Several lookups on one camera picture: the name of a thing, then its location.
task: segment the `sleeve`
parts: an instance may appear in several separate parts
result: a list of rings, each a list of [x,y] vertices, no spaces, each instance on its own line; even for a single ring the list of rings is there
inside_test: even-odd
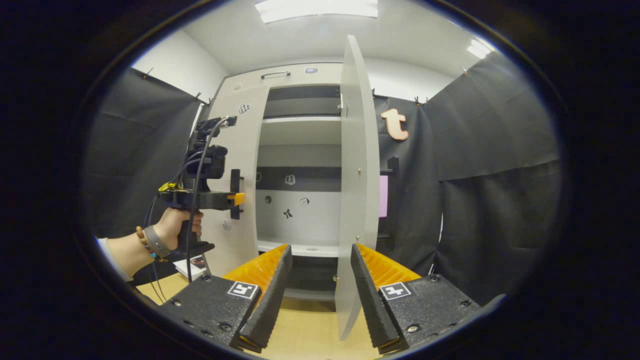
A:
[[[109,246],[107,245],[107,239],[96,238],[96,240],[98,241],[98,245],[100,246],[100,249],[102,249],[102,253],[104,254],[104,257],[107,258],[107,261],[109,261],[109,264],[111,264],[111,267],[113,267],[113,269],[116,270],[120,278],[124,281],[133,281],[133,278],[129,277],[124,272],[124,270],[122,270],[122,268],[120,267],[120,264],[118,264],[116,259],[113,257],[113,254],[111,253],[111,250],[109,250]]]

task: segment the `book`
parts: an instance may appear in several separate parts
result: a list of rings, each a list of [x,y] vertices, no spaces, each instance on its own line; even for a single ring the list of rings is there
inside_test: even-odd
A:
[[[180,272],[180,274],[187,276],[187,261],[180,260],[173,263],[176,270]],[[202,275],[205,271],[207,271],[207,267],[204,263],[204,258],[202,255],[196,256],[195,258],[191,258],[191,278],[196,279],[198,276]]]

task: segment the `cable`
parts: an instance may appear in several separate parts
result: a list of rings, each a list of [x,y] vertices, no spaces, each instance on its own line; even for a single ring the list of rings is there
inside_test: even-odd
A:
[[[154,203],[156,202],[156,197],[157,197],[157,194],[154,196],[153,200],[151,200],[151,203],[149,204],[149,207],[147,208],[147,212],[145,213],[145,219],[144,219],[144,221],[142,222],[142,225],[143,225],[144,227],[147,227],[147,226],[148,226],[148,223],[150,222],[150,215],[149,215],[149,213],[151,212],[151,208],[153,208]]]
[[[195,159],[198,155],[201,155],[201,154],[202,154],[202,151],[194,152],[193,154],[191,154],[190,157],[187,158],[186,161],[189,161],[191,159]]]
[[[160,300],[160,304],[162,304],[162,298],[160,297],[160,295],[158,295],[158,292],[156,291],[156,287],[154,286],[154,280],[151,279],[151,274],[149,274],[149,284],[151,284],[151,287],[154,289],[154,293],[156,293],[156,295],[158,296],[158,300]]]
[[[166,296],[162,292],[162,286],[160,286],[160,280],[158,279],[158,273],[156,272],[156,262],[154,261],[153,263],[151,263],[151,265],[154,268],[154,275],[156,276],[156,282],[158,283],[158,289],[160,289],[160,294],[162,294],[162,297],[164,298],[164,302],[166,302]]]
[[[187,279],[189,279],[189,282],[192,281],[191,278],[191,256],[189,255],[189,240],[191,239],[191,233],[192,233],[192,229],[193,229],[193,215],[196,212],[196,199],[198,198],[198,185],[200,184],[200,173],[202,172],[202,164],[204,164],[204,159],[207,156],[207,150],[209,149],[209,144],[211,144],[211,140],[213,139],[213,134],[216,133],[216,130],[222,125],[222,123],[228,122],[228,118],[224,118],[222,120],[220,120],[212,129],[211,129],[211,133],[209,134],[209,138],[207,139],[207,145],[204,146],[204,149],[202,151],[202,156],[200,157],[200,163],[198,164],[198,171],[196,172],[196,181],[195,184],[193,185],[193,201],[191,202],[191,211],[189,213],[189,227],[187,228],[187,238],[185,241],[187,241],[186,244],[186,255],[187,255]]]
[[[187,161],[187,162],[184,164],[184,166],[182,167],[182,169],[180,169],[180,171],[178,171],[178,174],[176,174],[176,175],[173,177],[173,179],[169,180],[169,183],[172,183],[172,182],[174,182],[174,181],[178,180],[178,177],[179,177],[180,175],[182,175],[182,173],[187,169],[187,167],[188,167],[189,165],[191,165],[191,164],[195,164],[195,163],[197,163],[198,161],[199,161],[199,160],[191,160],[191,161]]]

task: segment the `curtain clip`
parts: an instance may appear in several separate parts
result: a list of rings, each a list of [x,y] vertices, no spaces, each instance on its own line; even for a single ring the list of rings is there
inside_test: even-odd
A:
[[[142,78],[143,78],[143,79],[146,79],[146,78],[147,78],[147,75],[149,75],[149,73],[151,72],[151,70],[147,71],[147,73],[146,73],[146,74],[142,75]]]

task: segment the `open cabinet door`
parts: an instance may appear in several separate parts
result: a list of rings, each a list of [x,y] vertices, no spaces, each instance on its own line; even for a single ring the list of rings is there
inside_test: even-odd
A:
[[[345,340],[362,305],[351,270],[356,241],[376,248],[380,155],[378,129],[369,77],[353,35],[347,36],[340,79],[342,98],[342,199],[335,309],[340,340]]]
[[[240,169],[240,192],[244,192],[243,212],[231,219],[229,210],[202,210],[202,237],[216,248],[205,253],[212,275],[223,276],[258,256],[255,227],[255,166],[262,115],[269,88],[259,86],[215,99],[209,119],[238,116],[235,126],[222,129],[212,143],[227,148],[225,173],[221,179],[209,179],[214,191],[229,191],[231,170]]]

